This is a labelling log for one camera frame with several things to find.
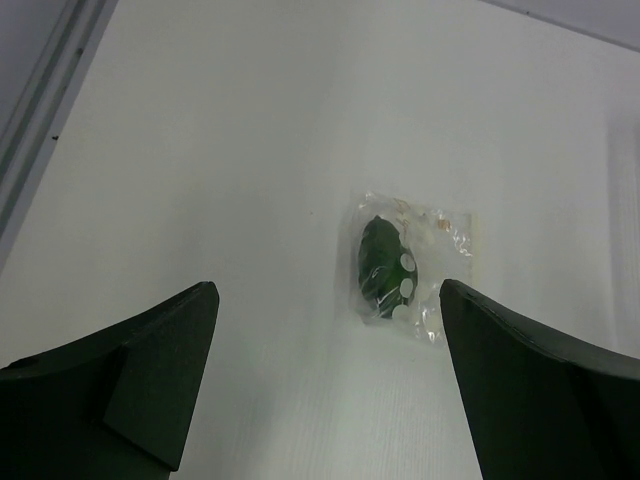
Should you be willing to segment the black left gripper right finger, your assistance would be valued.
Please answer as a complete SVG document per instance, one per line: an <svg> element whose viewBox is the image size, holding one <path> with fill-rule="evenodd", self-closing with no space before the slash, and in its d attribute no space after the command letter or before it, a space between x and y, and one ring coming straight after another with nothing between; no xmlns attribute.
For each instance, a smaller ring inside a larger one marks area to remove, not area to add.
<svg viewBox="0 0 640 480"><path fill-rule="evenodd" d="M639 361L447 280L441 313L485 479L636 479Z"/></svg>

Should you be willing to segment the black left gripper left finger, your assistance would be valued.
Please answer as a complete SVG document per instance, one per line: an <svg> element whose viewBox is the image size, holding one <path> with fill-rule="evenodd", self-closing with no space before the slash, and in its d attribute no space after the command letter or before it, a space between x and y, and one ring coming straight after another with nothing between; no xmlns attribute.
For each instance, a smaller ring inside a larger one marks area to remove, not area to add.
<svg viewBox="0 0 640 480"><path fill-rule="evenodd" d="M219 309L212 282L1 370L4 479L167 479Z"/></svg>

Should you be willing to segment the dark green fake food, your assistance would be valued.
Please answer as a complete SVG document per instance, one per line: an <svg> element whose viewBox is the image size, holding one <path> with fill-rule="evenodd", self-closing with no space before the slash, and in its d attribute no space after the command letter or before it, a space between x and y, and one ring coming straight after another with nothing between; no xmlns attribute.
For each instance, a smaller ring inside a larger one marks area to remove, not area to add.
<svg viewBox="0 0 640 480"><path fill-rule="evenodd" d="M364 227L357 254L358 286L375 315L392 319L398 307L415 298L418 269L414 256L400 240L399 230L375 216Z"/></svg>

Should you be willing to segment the clear zip top bag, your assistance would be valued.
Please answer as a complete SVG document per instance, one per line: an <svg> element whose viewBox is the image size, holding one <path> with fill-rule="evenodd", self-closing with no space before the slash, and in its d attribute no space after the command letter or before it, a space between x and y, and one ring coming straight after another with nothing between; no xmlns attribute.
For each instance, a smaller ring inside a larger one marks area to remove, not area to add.
<svg viewBox="0 0 640 480"><path fill-rule="evenodd" d="M367 192L350 209L349 307L366 325L446 343L440 289L474 280L475 218Z"/></svg>

